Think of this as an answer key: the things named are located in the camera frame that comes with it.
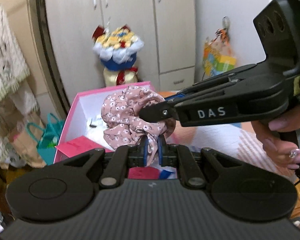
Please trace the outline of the teal handled bag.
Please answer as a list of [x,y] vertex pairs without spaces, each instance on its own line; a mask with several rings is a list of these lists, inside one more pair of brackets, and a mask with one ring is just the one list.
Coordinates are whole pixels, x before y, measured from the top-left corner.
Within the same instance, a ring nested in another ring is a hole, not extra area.
[[[56,155],[56,146],[59,143],[64,120],[58,119],[54,114],[49,113],[47,115],[47,124],[45,128],[41,128],[34,122],[29,122],[26,125],[26,131],[29,136],[37,143],[37,152],[40,157],[45,161],[47,165],[52,165]],[[35,128],[35,131],[39,131],[39,138],[37,139],[30,128]]]

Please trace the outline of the pink red towel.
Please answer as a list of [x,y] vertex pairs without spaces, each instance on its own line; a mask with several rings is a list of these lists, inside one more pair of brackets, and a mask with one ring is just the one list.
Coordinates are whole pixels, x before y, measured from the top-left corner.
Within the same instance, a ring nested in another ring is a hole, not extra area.
[[[85,136],[80,136],[68,142],[59,143],[55,148],[57,151],[54,164],[95,148],[103,148],[103,146]],[[128,172],[129,179],[157,180],[159,176],[160,171],[154,167],[134,167]]]

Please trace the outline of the beige wardrobe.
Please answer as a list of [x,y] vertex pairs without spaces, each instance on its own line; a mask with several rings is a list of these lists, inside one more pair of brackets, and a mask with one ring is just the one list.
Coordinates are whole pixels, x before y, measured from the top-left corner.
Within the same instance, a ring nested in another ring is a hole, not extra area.
[[194,0],[31,0],[61,102],[104,86],[194,82]]

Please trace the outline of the flower bouquet blue wrap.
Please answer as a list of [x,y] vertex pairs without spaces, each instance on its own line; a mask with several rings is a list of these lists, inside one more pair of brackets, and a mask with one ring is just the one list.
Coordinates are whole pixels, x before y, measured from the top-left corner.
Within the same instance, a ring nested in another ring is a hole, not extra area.
[[114,31],[99,25],[92,40],[93,51],[103,65],[103,77],[107,87],[138,82],[139,68],[135,63],[144,42],[128,25]]

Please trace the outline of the pink floral cloth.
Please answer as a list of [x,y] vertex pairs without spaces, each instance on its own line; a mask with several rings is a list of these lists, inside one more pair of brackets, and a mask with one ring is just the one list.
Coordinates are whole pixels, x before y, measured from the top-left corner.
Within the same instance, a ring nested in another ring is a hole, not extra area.
[[101,117],[108,125],[103,136],[105,141],[111,148],[117,149],[123,145],[135,145],[145,135],[148,139],[146,165],[151,165],[158,151],[158,137],[164,135],[168,138],[176,122],[173,119],[146,122],[139,117],[139,112],[163,101],[164,98],[157,92],[135,85],[107,96],[101,107]]

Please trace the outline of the colourful paper gift bag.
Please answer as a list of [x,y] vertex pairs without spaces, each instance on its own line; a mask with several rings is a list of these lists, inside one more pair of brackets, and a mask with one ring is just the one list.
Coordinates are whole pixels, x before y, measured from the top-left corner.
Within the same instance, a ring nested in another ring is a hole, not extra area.
[[204,43],[204,77],[213,77],[233,70],[237,62],[227,29],[218,29],[215,35],[214,39],[207,38]]

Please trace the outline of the pink storage box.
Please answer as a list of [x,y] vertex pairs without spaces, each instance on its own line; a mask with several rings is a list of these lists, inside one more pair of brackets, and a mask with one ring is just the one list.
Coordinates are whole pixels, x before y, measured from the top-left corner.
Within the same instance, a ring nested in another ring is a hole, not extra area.
[[[104,131],[108,129],[108,125],[101,117],[101,107],[107,96],[120,92],[131,85],[141,86],[155,91],[151,83],[147,81],[78,93],[66,118],[59,143],[85,136],[97,144],[102,145],[107,152],[113,151],[114,149],[108,145],[103,137]],[[165,139],[174,142],[172,134],[168,138],[165,137]],[[155,155],[153,163],[159,164],[158,152]]]

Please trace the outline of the white tissue pack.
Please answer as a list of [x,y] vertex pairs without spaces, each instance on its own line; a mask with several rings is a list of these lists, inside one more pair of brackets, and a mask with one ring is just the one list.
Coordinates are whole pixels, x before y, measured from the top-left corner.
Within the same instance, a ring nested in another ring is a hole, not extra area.
[[177,169],[170,166],[160,166],[158,163],[153,163],[150,167],[155,169],[154,179],[166,180],[177,179]]

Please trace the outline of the black clothes rack pole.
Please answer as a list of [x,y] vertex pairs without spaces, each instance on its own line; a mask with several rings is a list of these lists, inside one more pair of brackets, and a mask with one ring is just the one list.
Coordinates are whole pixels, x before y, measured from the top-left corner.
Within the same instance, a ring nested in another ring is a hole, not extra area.
[[55,54],[53,52],[49,26],[47,22],[45,0],[35,0],[40,38],[43,46],[44,63],[43,73],[47,81],[48,91],[54,104],[56,112],[65,118],[70,110],[70,102],[66,96],[65,89],[58,70]]

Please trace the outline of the cream knitted cardigan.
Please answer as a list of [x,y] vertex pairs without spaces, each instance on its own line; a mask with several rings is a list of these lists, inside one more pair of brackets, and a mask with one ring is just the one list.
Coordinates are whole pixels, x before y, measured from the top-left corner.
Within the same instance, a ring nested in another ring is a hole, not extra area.
[[29,75],[30,69],[0,5],[0,102],[16,92]]

